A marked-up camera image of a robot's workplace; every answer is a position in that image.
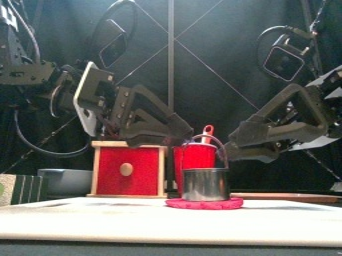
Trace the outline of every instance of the white table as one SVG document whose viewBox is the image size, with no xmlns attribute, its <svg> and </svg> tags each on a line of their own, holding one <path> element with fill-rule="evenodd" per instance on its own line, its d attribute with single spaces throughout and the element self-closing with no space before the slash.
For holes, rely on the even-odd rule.
<svg viewBox="0 0 342 256">
<path fill-rule="evenodd" d="M 0 208 L 0 239 L 180 247 L 330 248 L 336 250 L 334 255 L 342 254 L 338 207 L 244 200 L 238 210 L 185 210 L 167 207 L 164 201 L 72 198 L 5 206 Z"/>
</svg>

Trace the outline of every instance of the handle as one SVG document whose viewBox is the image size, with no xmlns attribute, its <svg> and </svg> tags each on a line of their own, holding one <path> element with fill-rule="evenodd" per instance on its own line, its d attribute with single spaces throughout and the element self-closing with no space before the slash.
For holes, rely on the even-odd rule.
<svg viewBox="0 0 342 256">
<path fill-rule="evenodd" d="M 214 126 L 206 125 L 203 128 L 203 135 L 214 135 Z M 202 143 L 210 144 L 211 138 L 210 137 L 202 137 Z"/>
</svg>

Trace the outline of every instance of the black cable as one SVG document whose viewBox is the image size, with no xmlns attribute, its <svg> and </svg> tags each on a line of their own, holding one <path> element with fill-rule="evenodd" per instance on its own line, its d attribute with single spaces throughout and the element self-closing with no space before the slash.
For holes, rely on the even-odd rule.
<svg viewBox="0 0 342 256">
<path fill-rule="evenodd" d="M 10 0 L 6 0 L 6 3 L 8 3 L 9 8 L 12 9 L 12 12 L 14 13 L 16 18 L 21 22 L 23 27 L 25 28 L 29 39 L 32 41 L 32 45 L 33 45 L 33 48 L 35 48 L 35 63 L 40 63 L 40 50 L 39 50 L 37 41 L 36 41 L 33 32 L 32 32 L 29 26 L 27 25 L 23 17 L 20 16 L 16 8 L 13 7 Z"/>
<path fill-rule="evenodd" d="M 136 10 L 136 4 L 135 4 L 135 1 L 133 0 L 119 0 L 116 1 L 111 6 L 109 8 L 107 9 L 107 11 L 104 12 L 97 24 L 96 24 L 96 27 L 95 27 L 95 30 L 92 32 L 92 36 L 91 36 L 91 49 L 96 51 L 96 40 L 99 38 L 99 35 L 100 35 L 100 31 L 101 31 L 101 27 L 104 25 L 104 23 L 107 22 L 107 20 L 111 19 L 111 17 L 113 16 L 115 12 L 117 11 L 117 9 L 120 9 L 123 6 L 131 6 L 132 8 L 132 17 L 133 17 L 133 20 L 132 20 L 132 27 L 131 27 L 131 30 L 128 32 L 128 34 L 123 34 L 123 38 L 124 38 L 124 47 L 127 47 L 127 45 L 129 44 L 132 38 L 133 38 L 133 34 L 135 34 L 135 31 L 136 31 L 136 27 L 137 27 L 137 10 Z M 92 56 L 93 53 L 91 52 L 91 56 L 89 58 L 97 58 L 97 56 Z"/>
<path fill-rule="evenodd" d="M 18 110 L 14 110 L 14 127 L 16 127 L 16 133 L 17 133 L 17 136 L 18 138 L 21 139 L 21 141 L 25 143 L 25 145 L 32 149 L 35 150 L 36 152 L 41 153 L 43 155 L 47 155 L 49 157 L 55 157 L 55 158 L 71 158 L 71 157 L 76 157 L 79 156 L 80 154 L 83 154 L 88 148 L 89 148 L 89 144 L 91 144 L 91 137 L 88 137 L 88 141 L 87 141 L 87 144 L 85 146 L 73 151 L 73 152 L 68 152 L 68 153 L 57 153 L 57 152 L 52 152 L 52 151 L 47 151 L 41 148 L 39 148 L 37 146 L 35 146 L 28 140 L 27 138 L 24 137 L 23 133 L 21 133 L 21 130 L 20 130 L 20 127 L 18 127 L 18 120 L 17 120 L 17 116 L 18 116 Z"/>
<path fill-rule="evenodd" d="M 255 49 L 255 60 L 256 60 L 256 66 L 259 68 L 259 70 L 262 72 L 264 72 L 264 68 L 263 68 L 263 65 L 260 63 L 260 58 L 259 58 L 259 48 L 260 48 L 260 42 L 263 41 L 263 39 L 266 38 L 266 36 L 268 36 L 271 33 L 275 33 L 275 32 L 282 32 L 282 33 L 288 33 L 292 31 L 292 27 L 290 26 L 274 26 L 271 28 L 267 28 L 262 33 L 260 35 L 258 36 L 258 39 L 256 39 L 256 49 Z"/>
<path fill-rule="evenodd" d="M 104 12 L 97 24 L 96 24 L 96 27 L 95 27 L 95 30 L 93 30 L 93 33 L 92 33 L 92 38 L 91 38 L 91 42 L 93 44 L 93 41 L 96 40 L 97 38 L 97 34 L 100 32 L 100 28 L 101 28 L 101 25 L 103 23 L 112 17 L 113 13 L 119 10 L 119 8 L 121 8 L 124 5 L 129 5 L 132 7 L 132 11 L 133 11 L 133 25 L 132 25 L 132 29 L 131 29 L 131 32 L 127 36 L 127 42 L 131 41 L 132 37 L 133 37 L 133 34 L 135 34 L 135 31 L 136 31 L 136 26 L 137 26 L 137 11 L 136 11 L 136 4 L 135 4 L 135 1 L 133 0 L 117 0 L 107 9 L 107 11 Z"/>
</svg>

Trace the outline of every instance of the table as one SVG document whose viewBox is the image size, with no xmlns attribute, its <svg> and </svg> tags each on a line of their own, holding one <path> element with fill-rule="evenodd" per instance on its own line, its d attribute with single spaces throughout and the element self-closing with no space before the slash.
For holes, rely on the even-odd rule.
<svg viewBox="0 0 342 256">
<path fill-rule="evenodd" d="M 95 255 L 115 248 L 115 255 L 227 255 L 227 250 L 228 255 L 288 255 L 292 250 L 295 255 L 342 254 L 338 207 L 244 200 L 238 210 L 187 210 L 167 207 L 164 201 L 84 197 L 1 207 L 0 251 Z M 71 254 L 75 249 L 83 251 Z"/>
</svg>

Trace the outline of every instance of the metal cup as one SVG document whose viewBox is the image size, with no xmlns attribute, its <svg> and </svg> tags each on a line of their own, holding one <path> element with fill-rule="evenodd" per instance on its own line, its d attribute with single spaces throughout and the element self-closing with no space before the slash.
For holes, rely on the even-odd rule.
<svg viewBox="0 0 342 256">
<path fill-rule="evenodd" d="M 199 168 L 183 170 L 181 199 L 187 201 L 228 200 L 228 169 Z"/>
</svg>

